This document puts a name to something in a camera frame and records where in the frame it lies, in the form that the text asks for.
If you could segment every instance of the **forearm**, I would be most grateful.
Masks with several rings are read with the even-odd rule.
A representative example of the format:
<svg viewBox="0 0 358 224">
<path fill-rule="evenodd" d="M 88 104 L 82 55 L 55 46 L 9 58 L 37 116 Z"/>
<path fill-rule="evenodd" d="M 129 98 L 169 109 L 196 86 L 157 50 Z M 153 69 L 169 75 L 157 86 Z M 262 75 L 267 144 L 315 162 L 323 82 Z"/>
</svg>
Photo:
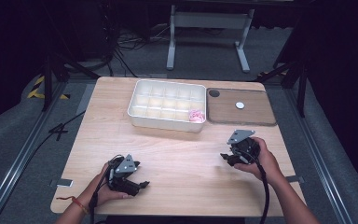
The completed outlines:
<svg viewBox="0 0 358 224">
<path fill-rule="evenodd" d="M 286 223 L 319 223 L 284 176 L 271 186 L 278 196 Z"/>
<path fill-rule="evenodd" d="M 91 198 L 91 195 L 89 195 L 89 193 L 87 191 L 84 191 L 82 194 L 80 194 L 77 197 L 77 200 L 80 202 L 80 204 L 82 204 L 82 206 L 87 211 L 89 211 L 90 198 Z M 78 223 L 81 223 L 81 221 L 83 220 L 85 215 L 86 215 L 86 213 L 83 210 L 83 208 L 80 205 L 78 205 L 77 203 L 72 202 L 65 209 L 65 211 L 62 213 L 62 215 L 57 219 L 57 221 L 55 223 L 56 224 L 61 224 L 61 223 L 78 224 Z"/>
</svg>

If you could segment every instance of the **metal stand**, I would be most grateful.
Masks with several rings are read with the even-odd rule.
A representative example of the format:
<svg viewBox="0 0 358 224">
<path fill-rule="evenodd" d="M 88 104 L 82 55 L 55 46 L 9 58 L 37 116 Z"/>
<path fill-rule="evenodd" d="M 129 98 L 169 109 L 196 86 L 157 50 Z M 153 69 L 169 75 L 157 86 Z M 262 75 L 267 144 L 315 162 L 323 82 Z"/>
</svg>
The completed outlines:
<svg viewBox="0 0 358 224">
<path fill-rule="evenodd" d="M 279 75 L 284 71 L 288 71 L 286 76 L 281 82 L 281 85 L 284 89 L 292 89 L 296 81 L 299 79 L 298 93 L 297 93 L 297 109 L 302 118 L 305 118 L 304 114 L 304 101 L 305 101 L 305 90 L 307 86 L 307 65 L 303 62 L 291 62 L 286 63 L 276 69 L 263 74 L 263 76 L 258 77 L 251 82 L 264 82 L 268 79 Z"/>
<path fill-rule="evenodd" d="M 242 71 L 244 73 L 249 73 L 250 68 L 243 51 L 243 46 L 249 32 L 249 27 L 252 23 L 254 13 L 254 9 L 249 10 L 248 14 L 176 12 L 175 6 L 172 6 L 170 22 L 171 39 L 168 49 L 167 69 L 173 70 L 176 47 L 175 27 L 203 27 L 242 29 L 241 41 L 236 41 L 234 44 L 241 62 Z"/>
<path fill-rule="evenodd" d="M 65 56 L 48 50 L 48 55 L 45 60 L 45 104 L 43 106 L 42 111 L 46 111 L 51 104 L 52 101 L 52 93 L 53 93 L 53 85 L 52 85 L 52 73 L 55 75 L 59 82 L 66 82 L 69 79 L 69 74 L 65 64 L 69 64 L 74 67 L 77 71 L 82 72 L 90 78 L 98 79 L 100 76 L 90 71 L 86 67 L 80 65 L 79 63 L 75 63 Z"/>
</svg>

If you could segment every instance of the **gray carpet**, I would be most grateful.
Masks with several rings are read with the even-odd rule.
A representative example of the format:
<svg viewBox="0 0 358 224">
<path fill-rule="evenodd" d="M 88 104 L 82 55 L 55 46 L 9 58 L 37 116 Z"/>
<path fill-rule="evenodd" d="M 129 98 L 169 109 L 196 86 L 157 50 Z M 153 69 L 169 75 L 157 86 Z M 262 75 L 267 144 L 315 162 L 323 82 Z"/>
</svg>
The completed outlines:
<svg viewBox="0 0 358 224">
<path fill-rule="evenodd" d="M 233 47 L 233 41 L 238 36 L 235 31 L 224 31 L 220 35 L 209 35 L 201 31 L 180 32 L 177 36 L 175 67 L 172 71 L 165 69 L 168 54 L 168 41 L 165 39 L 147 44 L 141 49 L 122 52 L 129 68 L 139 76 L 244 81 L 254 79 L 260 72 L 272 70 L 272 65 L 290 32 L 289 29 L 250 31 L 245 44 L 245 54 L 251 67 L 249 74 L 241 71 Z M 111 65 L 114 76 L 131 77 L 130 71 L 118 60 L 113 60 Z M 107 67 L 96 72 L 109 76 Z M 301 184 L 301 188 L 307 204 L 322 223 L 339 223 L 310 158 L 307 139 L 295 119 L 296 111 L 291 109 L 285 91 L 276 85 L 280 80 L 280 77 L 269 80 L 266 89 L 296 173 L 304 177 L 305 183 Z M 37 140 L 38 143 L 48 136 L 48 130 L 73 118 L 87 107 L 94 83 L 95 81 L 83 75 L 72 76 L 64 90 L 65 94 L 70 94 L 70 99 L 59 100 L 54 106 Z M 30 80 L 21 103 L 0 116 L 0 183 L 32 130 L 43 106 L 41 99 L 26 98 L 33 85 L 34 80 Z M 307 88 L 305 113 L 305 121 L 309 124 L 317 146 L 337 183 L 341 199 L 346 204 L 353 223 L 358 223 L 358 175 L 314 98 L 310 85 Z M 54 222 L 58 215 L 53 214 L 49 207 L 55 188 L 49 184 L 51 180 L 61 177 L 81 120 L 82 117 L 79 117 L 66 125 L 65 130 L 69 132 L 64 133 L 60 141 L 56 141 L 57 135 L 53 135 L 38 149 L 2 211 L 0 223 Z M 258 223 L 258 220 L 258 217 L 246 218 L 247 223 Z M 269 217 L 267 223 L 284 221 L 281 217 Z"/>
</svg>

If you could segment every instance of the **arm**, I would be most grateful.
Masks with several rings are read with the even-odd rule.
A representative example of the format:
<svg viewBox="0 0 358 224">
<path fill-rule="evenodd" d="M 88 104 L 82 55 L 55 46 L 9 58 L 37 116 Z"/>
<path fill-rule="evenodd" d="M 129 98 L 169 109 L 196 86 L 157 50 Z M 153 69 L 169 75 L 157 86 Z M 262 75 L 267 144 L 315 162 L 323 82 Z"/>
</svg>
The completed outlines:
<svg viewBox="0 0 358 224">
<path fill-rule="evenodd" d="M 254 140 L 260 145 L 258 159 L 267 173 L 268 183 L 274 188 L 278 196 L 286 223 L 319 223 L 316 216 L 312 214 L 283 176 L 274 155 L 267 149 L 266 142 L 256 137 Z M 261 174 L 255 164 L 237 163 L 234 167 L 252 173 L 258 179 L 261 179 Z"/>
<path fill-rule="evenodd" d="M 107 168 L 107 164 L 104 165 L 101 172 L 98 175 L 96 175 L 91 180 L 91 182 L 89 182 L 89 185 L 86 187 L 86 189 L 77 197 L 77 200 L 87 210 L 89 210 L 89 202 L 92 197 L 92 194 L 94 193 L 94 190 L 97 188 L 97 185 L 100 182 L 106 168 Z M 125 199 L 128 197 L 129 195 L 126 193 L 112 191 L 106 185 L 103 185 L 98 193 L 98 206 L 106 203 L 109 200 Z M 84 213 L 83 209 L 79 205 L 77 205 L 76 203 L 71 203 L 55 223 L 56 224 L 80 223 L 85 215 L 86 214 Z"/>
</svg>

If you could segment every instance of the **red bracelet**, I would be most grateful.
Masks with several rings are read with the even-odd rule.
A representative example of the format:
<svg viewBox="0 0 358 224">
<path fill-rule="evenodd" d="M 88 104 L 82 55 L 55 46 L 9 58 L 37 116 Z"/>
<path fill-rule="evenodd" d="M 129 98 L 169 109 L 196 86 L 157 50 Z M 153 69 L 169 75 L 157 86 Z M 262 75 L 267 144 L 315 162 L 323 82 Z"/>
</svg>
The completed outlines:
<svg viewBox="0 0 358 224">
<path fill-rule="evenodd" d="M 83 210 L 83 212 L 87 215 L 89 213 L 89 209 L 87 209 L 83 204 L 81 204 L 81 202 L 75 197 L 75 196 L 71 196 L 71 197 L 67 197 L 67 198 L 62 198 L 59 197 L 57 199 L 60 200 L 68 200 L 68 199 L 72 199 L 72 202 L 76 203 L 77 205 L 79 205 L 79 207 L 81 207 L 81 209 Z"/>
</svg>

